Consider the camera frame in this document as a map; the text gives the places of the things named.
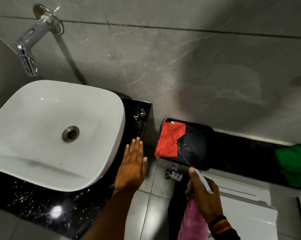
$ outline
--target red cloth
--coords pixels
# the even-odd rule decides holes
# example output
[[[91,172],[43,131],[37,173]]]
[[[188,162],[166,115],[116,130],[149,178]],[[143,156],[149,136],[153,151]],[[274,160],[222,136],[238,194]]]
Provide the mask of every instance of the red cloth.
[[[157,143],[155,157],[176,157],[177,139],[185,135],[186,125],[184,123],[170,122],[162,123],[162,133]]]

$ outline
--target floor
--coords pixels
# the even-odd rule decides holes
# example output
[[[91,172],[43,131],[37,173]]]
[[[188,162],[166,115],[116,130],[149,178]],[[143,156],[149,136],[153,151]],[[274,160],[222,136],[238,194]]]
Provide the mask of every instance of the floor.
[[[126,221],[125,240],[168,239],[167,208],[172,197],[173,180],[164,180],[165,166],[157,163],[154,148],[146,147],[147,178],[135,193]],[[301,220],[294,197],[271,192],[278,210],[278,240],[301,240]],[[0,210],[0,240],[67,240],[60,235],[20,220]]]

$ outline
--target green cloth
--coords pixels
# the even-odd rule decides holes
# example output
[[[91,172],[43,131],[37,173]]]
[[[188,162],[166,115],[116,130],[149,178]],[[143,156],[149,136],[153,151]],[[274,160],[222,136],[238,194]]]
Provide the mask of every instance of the green cloth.
[[[301,145],[277,149],[275,155],[288,183],[301,186]]]

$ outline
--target hand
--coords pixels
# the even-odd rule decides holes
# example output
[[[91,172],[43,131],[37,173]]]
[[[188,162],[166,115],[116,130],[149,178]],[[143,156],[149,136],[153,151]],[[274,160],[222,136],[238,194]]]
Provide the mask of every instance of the hand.
[[[145,164],[147,157],[143,157],[143,142],[140,138],[132,140],[126,145],[122,164],[120,165],[116,180],[114,194],[117,192],[129,192],[134,194],[145,180]]]
[[[188,189],[185,191],[186,194],[190,193],[190,195],[187,196],[187,199],[189,200],[195,196],[198,210],[203,216],[204,220],[209,224],[217,217],[223,215],[218,186],[214,183],[214,181],[205,177],[211,190],[214,192],[208,193],[204,185],[201,183],[194,168],[189,168],[189,175],[192,181],[193,189]]]

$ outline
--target faucet spout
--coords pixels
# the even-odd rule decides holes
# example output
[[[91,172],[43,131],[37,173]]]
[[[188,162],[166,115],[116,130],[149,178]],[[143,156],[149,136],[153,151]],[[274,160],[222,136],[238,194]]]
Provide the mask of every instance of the faucet spout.
[[[59,19],[56,18],[47,8],[42,5],[34,6],[34,14],[38,21],[33,24],[22,36],[17,40],[17,53],[22,61],[23,67],[28,76],[37,76],[38,68],[35,58],[32,54],[32,47],[42,38],[48,31],[62,34],[64,29]]]

